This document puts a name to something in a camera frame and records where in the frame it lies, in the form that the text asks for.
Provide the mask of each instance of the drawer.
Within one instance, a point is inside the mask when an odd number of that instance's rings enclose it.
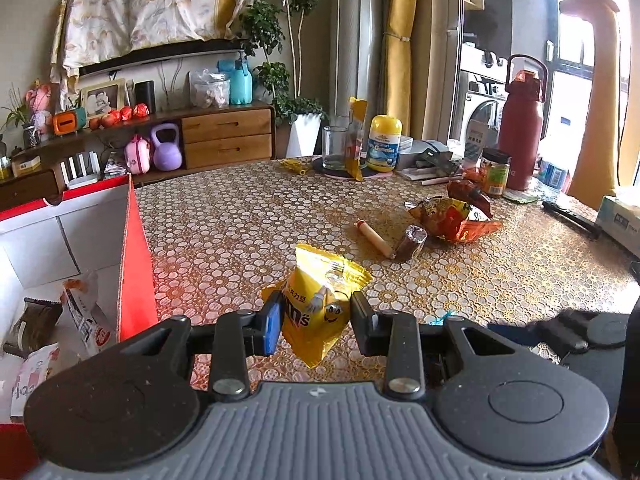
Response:
[[[27,175],[6,184],[0,184],[0,210],[11,209],[59,193],[53,171]]]
[[[182,120],[182,136],[185,144],[270,133],[270,110],[240,110],[186,117]]]
[[[188,170],[271,158],[271,136],[232,137],[185,144],[184,158]]]

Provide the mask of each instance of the yellow supplement bottle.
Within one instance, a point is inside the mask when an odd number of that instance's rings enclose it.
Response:
[[[398,162],[402,123],[395,117],[378,115],[371,121],[367,166],[375,171],[393,171]]]

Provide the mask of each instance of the red box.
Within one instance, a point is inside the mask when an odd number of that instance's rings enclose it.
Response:
[[[0,348],[23,297],[57,300],[63,279],[90,271],[98,274],[98,304],[118,341],[158,322],[151,255],[128,176],[66,191],[58,205],[38,200],[0,212]],[[82,355],[67,312],[54,339]],[[8,480],[38,460],[24,426],[6,412],[15,359],[0,356],[0,478]]]

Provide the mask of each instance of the purple kettlebell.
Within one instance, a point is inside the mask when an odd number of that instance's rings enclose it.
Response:
[[[175,132],[175,139],[173,142],[160,142],[156,133],[161,130],[173,130]],[[154,164],[160,171],[173,171],[180,168],[182,165],[182,153],[178,147],[180,141],[180,129],[176,124],[164,123],[158,124],[151,129],[151,140],[156,147],[154,153]]]

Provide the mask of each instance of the tablecloth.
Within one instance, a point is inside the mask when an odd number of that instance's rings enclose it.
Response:
[[[293,174],[275,161],[168,180],[136,191],[153,257],[160,319],[215,322],[239,308],[259,309],[260,290],[295,266],[304,242],[369,269],[365,289],[375,309],[411,312],[418,320],[452,310],[485,324],[525,324],[562,308],[630,312],[639,287],[630,255],[606,236],[589,239],[539,205],[492,200],[504,227],[471,244],[436,240],[412,262],[385,260],[354,227],[365,219],[391,243],[413,223],[404,202],[446,196],[391,175],[363,183],[317,173]],[[594,212],[572,206],[590,216]],[[543,356],[549,350],[536,349]],[[192,383],[206,387],[210,356],[198,356]],[[249,378],[286,381],[380,380],[385,358],[364,357],[350,327],[315,368],[284,339],[270,358],[247,358]]]

